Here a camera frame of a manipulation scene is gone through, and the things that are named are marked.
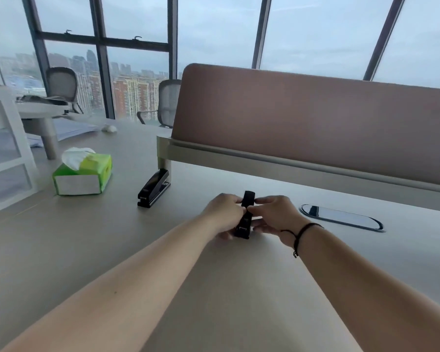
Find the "white label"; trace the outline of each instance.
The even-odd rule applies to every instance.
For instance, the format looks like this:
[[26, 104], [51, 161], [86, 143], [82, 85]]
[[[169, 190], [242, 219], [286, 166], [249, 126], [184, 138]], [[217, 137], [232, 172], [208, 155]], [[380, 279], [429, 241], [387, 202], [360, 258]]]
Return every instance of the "white label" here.
[[56, 176], [59, 195], [99, 194], [98, 176]]

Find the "black bracelet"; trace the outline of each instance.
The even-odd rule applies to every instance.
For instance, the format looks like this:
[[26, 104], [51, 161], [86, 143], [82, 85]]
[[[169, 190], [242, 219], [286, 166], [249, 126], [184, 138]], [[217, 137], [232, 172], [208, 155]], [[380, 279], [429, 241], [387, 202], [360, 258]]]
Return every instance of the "black bracelet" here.
[[295, 242], [293, 243], [293, 256], [296, 258], [298, 257], [298, 243], [300, 242], [300, 238], [303, 236], [306, 230], [308, 230], [312, 226], [319, 226], [322, 228], [322, 226], [319, 223], [310, 222], [303, 226], [303, 228], [300, 230], [300, 232], [296, 235], [290, 230], [281, 230], [281, 232], [290, 232], [295, 236]]

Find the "desk divider panel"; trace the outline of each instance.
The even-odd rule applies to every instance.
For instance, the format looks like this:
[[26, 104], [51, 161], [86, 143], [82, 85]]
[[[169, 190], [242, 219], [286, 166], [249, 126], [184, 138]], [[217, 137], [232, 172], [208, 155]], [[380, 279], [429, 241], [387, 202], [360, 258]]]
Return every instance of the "desk divider panel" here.
[[440, 89], [191, 64], [172, 138], [440, 185]]

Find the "stapler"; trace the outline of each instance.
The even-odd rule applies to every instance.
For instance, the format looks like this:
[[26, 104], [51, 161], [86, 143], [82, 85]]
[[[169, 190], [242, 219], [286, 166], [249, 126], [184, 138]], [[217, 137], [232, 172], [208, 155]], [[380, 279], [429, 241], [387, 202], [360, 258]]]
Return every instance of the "stapler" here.
[[[248, 207], [254, 205], [254, 196], [256, 194], [252, 191], [245, 191], [243, 200], [241, 201], [242, 207]], [[249, 239], [251, 230], [252, 213], [246, 212], [240, 220], [238, 226], [235, 229], [235, 237]]]
[[140, 207], [150, 208], [155, 201], [165, 192], [166, 189], [171, 185], [167, 182], [169, 177], [169, 171], [166, 169], [160, 169], [157, 171], [150, 179], [147, 181], [145, 186], [141, 189], [138, 194], [138, 199], [140, 202], [137, 203]]

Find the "gray office chair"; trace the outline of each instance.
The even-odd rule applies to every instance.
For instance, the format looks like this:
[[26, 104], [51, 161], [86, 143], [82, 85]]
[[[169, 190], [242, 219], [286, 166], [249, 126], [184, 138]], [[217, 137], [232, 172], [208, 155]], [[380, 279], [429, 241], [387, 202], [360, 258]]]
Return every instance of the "gray office chair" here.
[[163, 80], [158, 86], [158, 110], [138, 111], [137, 117], [142, 124], [142, 113], [157, 112], [160, 127], [172, 129], [175, 123], [176, 106], [178, 105], [179, 89], [181, 80]]
[[83, 113], [82, 108], [76, 101], [78, 81], [75, 72], [70, 68], [55, 66], [47, 69], [45, 75], [49, 85], [47, 98], [70, 102], [73, 112]]

